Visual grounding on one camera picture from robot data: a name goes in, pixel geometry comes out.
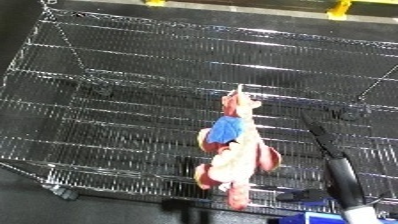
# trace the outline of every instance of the wire mesh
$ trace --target wire mesh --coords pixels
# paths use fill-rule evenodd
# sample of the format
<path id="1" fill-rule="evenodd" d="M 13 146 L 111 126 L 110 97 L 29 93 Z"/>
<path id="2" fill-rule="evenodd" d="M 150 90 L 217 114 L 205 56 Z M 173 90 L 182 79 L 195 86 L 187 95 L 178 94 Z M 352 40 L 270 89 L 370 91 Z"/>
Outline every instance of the wire mesh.
<path id="1" fill-rule="evenodd" d="M 0 156 L 47 169 L 48 184 L 226 209 L 223 192 L 193 181 L 194 167 L 212 156 L 196 135 L 221 115 L 221 96 L 243 83 L 263 102 L 261 136 L 284 159 L 253 183 L 323 188 L 321 155 L 299 120 L 306 110 L 338 136 L 368 197 L 398 192 L 397 80 L 380 78 L 397 57 L 396 43 L 49 8 L 3 76 Z M 356 97 L 378 80 L 366 98 L 370 116 L 346 122 L 327 110 L 362 108 Z M 109 94 L 98 92 L 104 83 Z M 335 212 L 333 203 L 280 203 L 277 193 L 253 190 L 248 211 Z M 393 199 L 382 203 L 398 209 Z"/>

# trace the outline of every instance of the black floor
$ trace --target black floor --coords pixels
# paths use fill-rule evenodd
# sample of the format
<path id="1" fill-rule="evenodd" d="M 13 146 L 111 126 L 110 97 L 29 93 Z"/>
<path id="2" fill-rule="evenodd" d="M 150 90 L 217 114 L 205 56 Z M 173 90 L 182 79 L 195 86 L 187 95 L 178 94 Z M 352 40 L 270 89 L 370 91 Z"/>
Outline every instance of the black floor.
<path id="1" fill-rule="evenodd" d="M 68 9 L 95 11 L 155 19 L 167 19 L 201 24 L 275 29 L 316 35 L 331 35 L 353 39 L 398 42 L 394 25 L 338 23 L 325 20 L 298 19 L 265 15 L 231 14 L 184 9 L 150 10 L 139 6 L 115 4 L 70 3 Z M 32 0 L 0 0 L 0 72 L 22 44 L 40 5 Z M 203 210 L 164 211 L 157 204 L 139 203 L 94 197 L 81 197 L 65 202 L 39 186 L 14 174 L 0 170 L 1 223 L 266 223 L 256 215 Z"/>

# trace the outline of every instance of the blue object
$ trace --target blue object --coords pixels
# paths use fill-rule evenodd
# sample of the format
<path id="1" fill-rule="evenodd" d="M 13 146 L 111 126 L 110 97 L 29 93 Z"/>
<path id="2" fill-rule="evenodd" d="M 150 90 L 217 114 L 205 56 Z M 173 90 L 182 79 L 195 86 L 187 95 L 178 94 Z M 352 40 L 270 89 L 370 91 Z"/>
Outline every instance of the blue object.
<path id="1" fill-rule="evenodd" d="M 242 118 L 222 116 L 210 130 L 207 136 L 207 143 L 225 144 L 236 139 L 243 132 Z"/>
<path id="2" fill-rule="evenodd" d="M 380 219 L 381 224 L 397 224 L 398 221 Z M 340 215 L 316 212 L 305 212 L 303 214 L 281 218 L 279 224 L 346 224 Z"/>

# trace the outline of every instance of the wire shelf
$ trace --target wire shelf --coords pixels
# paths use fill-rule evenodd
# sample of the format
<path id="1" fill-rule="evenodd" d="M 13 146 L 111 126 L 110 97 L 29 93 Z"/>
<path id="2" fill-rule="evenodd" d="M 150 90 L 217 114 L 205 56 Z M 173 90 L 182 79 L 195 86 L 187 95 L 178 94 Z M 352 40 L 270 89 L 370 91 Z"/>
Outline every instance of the wire shelf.
<path id="1" fill-rule="evenodd" d="M 367 96 L 368 117 L 345 122 L 325 110 L 362 107 L 355 97 L 397 57 L 397 43 L 50 8 L 3 76 L 0 156 L 47 169 L 47 184 L 226 209 L 223 192 L 201 191 L 193 181 L 194 167 L 212 156 L 199 150 L 196 135 L 221 115 L 221 96 L 243 83 L 263 102 L 254 112 L 261 136 L 284 159 L 253 183 L 323 188 L 322 158 L 299 119 L 306 110 L 336 133 L 367 196 L 398 192 L 391 94 L 398 80 L 382 79 Z M 96 91 L 102 84 L 111 94 Z M 248 210 L 256 213 L 336 212 L 333 203 L 277 202 L 276 190 L 251 194 Z M 397 211 L 393 202 L 383 209 Z"/>

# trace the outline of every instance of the pink plush toy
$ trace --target pink plush toy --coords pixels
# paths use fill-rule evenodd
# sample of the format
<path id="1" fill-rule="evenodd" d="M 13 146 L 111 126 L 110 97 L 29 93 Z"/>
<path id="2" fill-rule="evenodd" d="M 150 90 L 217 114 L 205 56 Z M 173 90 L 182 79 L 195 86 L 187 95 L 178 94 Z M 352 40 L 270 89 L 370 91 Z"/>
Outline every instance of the pink plush toy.
<path id="1" fill-rule="evenodd" d="M 212 128 L 199 132 L 198 142 L 205 152 L 217 152 L 211 164 L 196 167 L 195 180 L 207 190 L 219 186 L 228 194 L 228 204 L 243 210 L 250 203 L 249 179 L 260 166 L 265 171 L 277 168 L 282 159 L 264 144 L 253 120 L 253 109 L 261 106 L 242 92 L 242 85 L 222 97 L 224 116 Z"/>

